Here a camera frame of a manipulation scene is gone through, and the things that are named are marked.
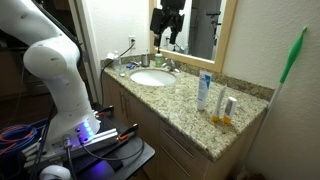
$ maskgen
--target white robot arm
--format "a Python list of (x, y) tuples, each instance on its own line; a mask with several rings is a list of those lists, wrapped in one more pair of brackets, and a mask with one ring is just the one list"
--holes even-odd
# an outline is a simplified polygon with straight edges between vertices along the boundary
[(45, 156), (62, 149), (67, 135), (73, 146), (92, 140), (100, 128), (77, 70), (79, 48), (31, 0), (0, 0), (0, 29), (30, 47), (23, 61), (30, 73), (48, 87), (58, 113), (51, 120)]

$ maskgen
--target granite countertop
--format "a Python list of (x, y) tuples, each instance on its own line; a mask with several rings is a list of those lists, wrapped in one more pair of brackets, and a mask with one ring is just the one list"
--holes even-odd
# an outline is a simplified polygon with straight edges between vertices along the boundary
[(106, 68), (105, 72), (157, 113), (163, 121), (179, 131), (190, 144), (212, 162), (218, 161), (233, 142), (266, 112), (268, 105), (266, 100), (227, 88), (220, 109), (220, 118), (223, 116), (227, 98), (232, 96), (238, 101), (232, 124), (226, 125), (222, 121), (214, 123), (211, 121), (211, 113), (216, 105), (218, 93), (224, 85), (215, 83), (213, 80), (208, 91), (205, 110), (198, 111), (199, 77), (185, 72), (172, 72), (177, 78), (174, 84), (152, 87), (138, 84), (130, 79), (134, 72), (142, 69), (159, 69), (168, 72), (165, 68), (155, 68), (153, 62), (148, 68), (123, 70), (125, 77), (120, 77), (112, 68)]

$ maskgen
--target bathroom sink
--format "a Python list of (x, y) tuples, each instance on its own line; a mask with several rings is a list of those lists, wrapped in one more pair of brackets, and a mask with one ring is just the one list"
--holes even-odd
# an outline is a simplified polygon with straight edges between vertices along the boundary
[(134, 82), (147, 86), (166, 86), (173, 84), (176, 77), (168, 72), (145, 69), (133, 73), (130, 77)]

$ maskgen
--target white wall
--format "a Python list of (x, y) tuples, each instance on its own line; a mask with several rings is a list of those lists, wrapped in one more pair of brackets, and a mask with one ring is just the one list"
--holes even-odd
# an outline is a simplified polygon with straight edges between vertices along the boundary
[(238, 1), (223, 73), (275, 88), (292, 44), (307, 25), (248, 167), (267, 179), (320, 179), (320, 3)]
[(149, 49), (148, 0), (90, 0), (86, 4), (98, 60), (115, 50), (119, 54), (126, 51), (129, 48), (129, 35), (136, 37), (136, 49), (124, 56), (142, 54)]

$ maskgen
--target electrical outlet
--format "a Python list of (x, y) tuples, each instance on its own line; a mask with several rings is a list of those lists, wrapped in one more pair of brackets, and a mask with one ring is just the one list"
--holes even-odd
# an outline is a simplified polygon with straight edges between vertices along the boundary
[(132, 46), (131, 49), (135, 49), (136, 48), (136, 37), (135, 36), (129, 36), (129, 47)]
[(163, 39), (164, 39), (164, 46), (168, 46), (169, 45), (169, 40), (170, 40), (169, 35), (168, 34), (163, 35)]

